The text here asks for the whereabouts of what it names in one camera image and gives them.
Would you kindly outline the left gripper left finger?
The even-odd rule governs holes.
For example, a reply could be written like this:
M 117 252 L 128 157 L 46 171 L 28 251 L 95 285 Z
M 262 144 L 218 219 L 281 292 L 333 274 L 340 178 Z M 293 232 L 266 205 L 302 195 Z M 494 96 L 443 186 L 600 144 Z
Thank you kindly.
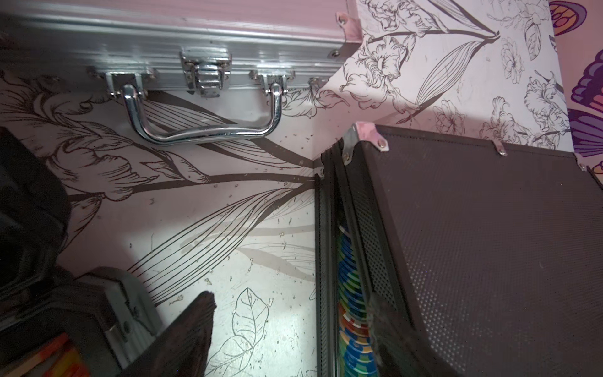
M 216 308 L 213 293 L 200 293 L 121 375 L 204 376 Z

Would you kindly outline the black poker case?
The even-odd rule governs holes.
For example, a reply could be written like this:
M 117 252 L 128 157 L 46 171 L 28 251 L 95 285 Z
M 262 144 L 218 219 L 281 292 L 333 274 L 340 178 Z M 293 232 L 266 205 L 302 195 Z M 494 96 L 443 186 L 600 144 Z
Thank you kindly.
M 317 160 L 320 376 L 381 376 L 384 298 L 457 376 L 602 374 L 602 169 L 355 123 Z

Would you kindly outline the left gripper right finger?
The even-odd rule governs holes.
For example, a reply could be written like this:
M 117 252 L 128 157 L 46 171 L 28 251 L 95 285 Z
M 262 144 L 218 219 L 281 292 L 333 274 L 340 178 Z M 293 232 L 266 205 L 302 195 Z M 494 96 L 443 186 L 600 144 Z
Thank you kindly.
M 403 314 L 372 294 L 367 305 L 375 363 L 381 376 L 457 376 Z

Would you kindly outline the small silver poker case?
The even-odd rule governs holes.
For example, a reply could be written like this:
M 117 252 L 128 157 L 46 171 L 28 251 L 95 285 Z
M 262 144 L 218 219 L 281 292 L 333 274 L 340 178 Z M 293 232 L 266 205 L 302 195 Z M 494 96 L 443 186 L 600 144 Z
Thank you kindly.
M 124 104 L 133 129 L 168 146 L 263 138 L 277 128 L 284 95 L 325 84 L 361 46 L 353 1 L 4 1 L 1 66 L 58 78 L 73 91 Z M 152 130 L 154 91 L 205 98 L 256 89 L 269 99 L 259 126 Z

